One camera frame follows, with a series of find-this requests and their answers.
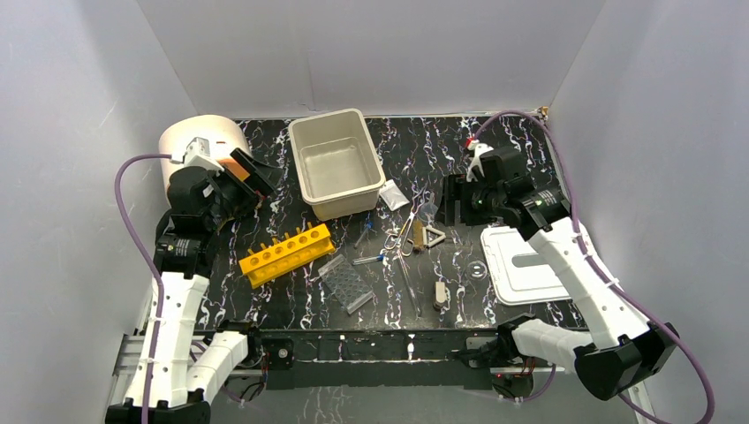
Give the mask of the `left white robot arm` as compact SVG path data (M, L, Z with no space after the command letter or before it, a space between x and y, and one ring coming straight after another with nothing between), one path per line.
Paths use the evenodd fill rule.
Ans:
M249 213L275 190L243 149L233 149L230 157L244 176L202 151L162 156L179 168L169 177L170 207L157 225L152 252L134 229L121 192L127 168L145 157L137 155L117 171L117 206L152 274L152 295L134 376L122 401L108 407L107 423L208 423L212 401L237 367L258 368L258 387L267 385L270 353L250 322L222 322L202 355L191 359L195 321L216 256L215 239L226 223Z

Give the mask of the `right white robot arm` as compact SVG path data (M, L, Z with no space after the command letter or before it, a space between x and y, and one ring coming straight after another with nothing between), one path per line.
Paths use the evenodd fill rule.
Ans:
M677 347L674 326L658 324L615 292L560 187L536 187L528 176L494 183L465 174L443 180L436 216L446 225L491 223L497 218L551 267L587 325L585 332L552 326L529 314L501 325L499 358L510 366L537 357L574 372L600 400L610 400L657 374Z

